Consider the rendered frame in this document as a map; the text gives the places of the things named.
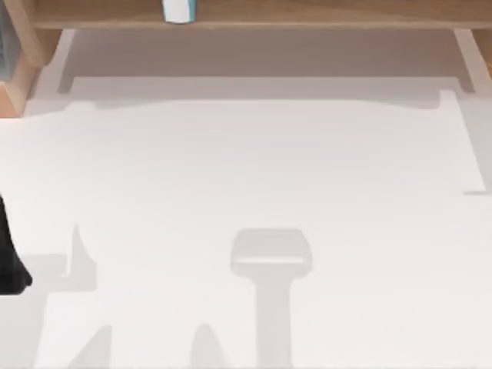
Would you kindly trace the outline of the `wooden shelf unit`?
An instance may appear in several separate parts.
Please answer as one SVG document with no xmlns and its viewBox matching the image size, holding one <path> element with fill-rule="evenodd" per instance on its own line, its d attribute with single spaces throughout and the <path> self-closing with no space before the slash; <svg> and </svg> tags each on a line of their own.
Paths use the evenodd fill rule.
<svg viewBox="0 0 492 369">
<path fill-rule="evenodd" d="M 75 76 L 457 77 L 469 31 L 492 76 L 492 0 L 198 0 L 195 20 L 160 0 L 40 0 L 38 31 L 74 32 Z"/>
</svg>

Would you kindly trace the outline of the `white and teal bottle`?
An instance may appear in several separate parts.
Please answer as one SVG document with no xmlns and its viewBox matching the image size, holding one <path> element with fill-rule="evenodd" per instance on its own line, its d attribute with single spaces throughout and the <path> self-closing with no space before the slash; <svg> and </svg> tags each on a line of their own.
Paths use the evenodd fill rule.
<svg viewBox="0 0 492 369">
<path fill-rule="evenodd" d="M 161 0 L 164 20 L 181 25 L 195 21 L 197 0 Z"/>
</svg>

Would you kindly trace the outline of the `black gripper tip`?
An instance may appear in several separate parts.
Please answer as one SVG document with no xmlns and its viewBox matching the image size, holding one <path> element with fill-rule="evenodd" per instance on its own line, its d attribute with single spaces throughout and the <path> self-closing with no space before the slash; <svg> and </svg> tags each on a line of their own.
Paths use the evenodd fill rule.
<svg viewBox="0 0 492 369">
<path fill-rule="evenodd" d="M 15 249 L 5 202 L 0 195 L 0 295 L 19 295 L 31 287 L 33 278 Z"/>
</svg>

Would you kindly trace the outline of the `wooden cupboard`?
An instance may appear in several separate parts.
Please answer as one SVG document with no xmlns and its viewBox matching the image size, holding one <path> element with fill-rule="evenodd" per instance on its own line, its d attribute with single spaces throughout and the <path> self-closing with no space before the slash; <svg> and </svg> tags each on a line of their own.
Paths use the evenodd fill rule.
<svg viewBox="0 0 492 369">
<path fill-rule="evenodd" d="M 35 25 L 41 0 L 0 0 L 0 118 L 22 116 L 38 72 L 55 54 L 61 31 Z"/>
</svg>

